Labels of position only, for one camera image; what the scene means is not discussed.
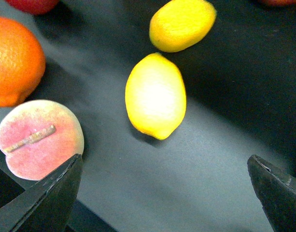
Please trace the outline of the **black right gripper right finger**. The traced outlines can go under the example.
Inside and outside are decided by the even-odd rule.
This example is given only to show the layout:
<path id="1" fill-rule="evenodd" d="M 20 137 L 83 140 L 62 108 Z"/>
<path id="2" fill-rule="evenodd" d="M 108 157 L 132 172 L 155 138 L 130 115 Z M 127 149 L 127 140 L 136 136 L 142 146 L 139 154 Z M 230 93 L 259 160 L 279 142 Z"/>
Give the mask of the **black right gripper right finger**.
<path id="1" fill-rule="evenodd" d="M 275 232 L 296 232 L 296 178 L 252 155 L 247 161 L 251 183 Z"/>

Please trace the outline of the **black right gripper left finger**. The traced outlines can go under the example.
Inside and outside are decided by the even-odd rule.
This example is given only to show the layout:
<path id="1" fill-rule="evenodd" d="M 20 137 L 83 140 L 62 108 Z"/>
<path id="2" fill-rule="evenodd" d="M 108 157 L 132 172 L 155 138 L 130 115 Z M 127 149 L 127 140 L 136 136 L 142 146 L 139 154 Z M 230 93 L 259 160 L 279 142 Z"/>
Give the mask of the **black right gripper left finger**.
<path id="1" fill-rule="evenodd" d="M 75 154 L 0 208 L 0 232 L 62 232 L 77 198 L 83 160 Z"/>

